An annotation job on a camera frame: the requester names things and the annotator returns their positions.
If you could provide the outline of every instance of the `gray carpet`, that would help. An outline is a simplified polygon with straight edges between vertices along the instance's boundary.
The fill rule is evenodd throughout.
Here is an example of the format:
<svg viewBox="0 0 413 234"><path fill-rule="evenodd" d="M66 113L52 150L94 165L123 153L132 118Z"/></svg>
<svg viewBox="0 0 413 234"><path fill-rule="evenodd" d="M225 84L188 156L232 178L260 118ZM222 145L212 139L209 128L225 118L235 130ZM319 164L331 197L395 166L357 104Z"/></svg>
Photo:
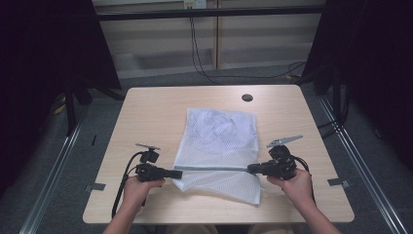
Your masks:
<svg viewBox="0 0 413 234"><path fill-rule="evenodd" d="M287 70L286 66L211 71L209 75L271 76ZM288 84L278 78L211 78L221 85ZM196 72L122 80L125 94L131 87L216 85ZM302 87L316 123L328 119L313 92L313 84ZM122 102L91 91L94 101L89 106L77 106L77 112L86 109L85 121L70 152L58 185L47 207L38 233L101 233L104 225L89 225L82 220L89 199L86 184L94 182ZM413 230L413 174L396 158L390 145L374 135L374 128L355 103L351 103L346 128L359 152L368 164L385 194L399 213L408 230ZM50 115L43 128L43 137L19 180L11 186L0 202L0 233L18 233L33 206L44 181L49 175L66 134L66 116ZM351 223L337 224L343 233L392 233L375 202L361 180L338 136L324 140L339 177L348 179L352 186L345 189L356 218ZM145 233L134 226L132 233Z"/></svg>

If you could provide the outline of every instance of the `human hand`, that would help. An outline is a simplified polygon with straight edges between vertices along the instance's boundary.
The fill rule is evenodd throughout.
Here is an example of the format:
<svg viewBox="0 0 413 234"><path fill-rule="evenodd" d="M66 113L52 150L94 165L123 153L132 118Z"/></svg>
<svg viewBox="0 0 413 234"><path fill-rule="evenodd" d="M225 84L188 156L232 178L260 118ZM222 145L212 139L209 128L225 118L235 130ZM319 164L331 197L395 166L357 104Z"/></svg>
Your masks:
<svg viewBox="0 0 413 234"><path fill-rule="evenodd" d="M282 191L296 208L315 204L313 200L313 185L311 175L304 170L296 169L295 177L282 180L267 176L267 180L282 188Z"/></svg>
<svg viewBox="0 0 413 234"><path fill-rule="evenodd" d="M131 176L125 183L124 198L121 209L131 209L137 214L142 208L142 203L148 196L149 190L164 185L165 179L141 182L138 175Z"/></svg>

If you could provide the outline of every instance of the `wooden table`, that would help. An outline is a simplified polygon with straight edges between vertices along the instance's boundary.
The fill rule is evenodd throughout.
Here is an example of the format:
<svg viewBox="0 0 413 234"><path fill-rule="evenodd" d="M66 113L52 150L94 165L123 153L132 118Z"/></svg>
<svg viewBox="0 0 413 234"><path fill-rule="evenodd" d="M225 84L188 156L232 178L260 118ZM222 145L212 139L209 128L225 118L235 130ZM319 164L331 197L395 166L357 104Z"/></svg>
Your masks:
<svg viewBox="0 0 413 234"><path fill-rule="evenodd" d="M250 102L244 94L253 96ZM258 162L270 158L266 144L280 137L303 135L287 144L291 154L303 158L313 175L314 192L321 211L332 222L350 222L354 213L342 186L329 186L336 178L325 146L301 90L293 85L203 86L130 89L104 155L96 183L103 191L92 191L83 219L86 223L108 223L122 174L130 157L144 148L137 142L161 147L158 167L171 169L186 125L187 108L214 108L254 113L257 122ZM167 178L154 188L135 223L301 223L281 189L260 177L264 191L258 206L202 191L181 192Z"/></svg>

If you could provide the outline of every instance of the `white fabric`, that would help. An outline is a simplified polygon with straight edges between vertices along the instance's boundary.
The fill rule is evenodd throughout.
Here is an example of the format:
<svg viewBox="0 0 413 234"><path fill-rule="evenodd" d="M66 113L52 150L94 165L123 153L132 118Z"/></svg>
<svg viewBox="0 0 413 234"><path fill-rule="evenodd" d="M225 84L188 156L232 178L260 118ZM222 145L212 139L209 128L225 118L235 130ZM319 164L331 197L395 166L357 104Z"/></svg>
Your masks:
<svg viewBox="0 0 413 234"><path fill-rule="evenodd" d="M257 162L255 116L241 111L191 108L174 166L246 169ZM255 175L229 171L184 171L176 186L218 192L259 204L260 182Z"/></svg>

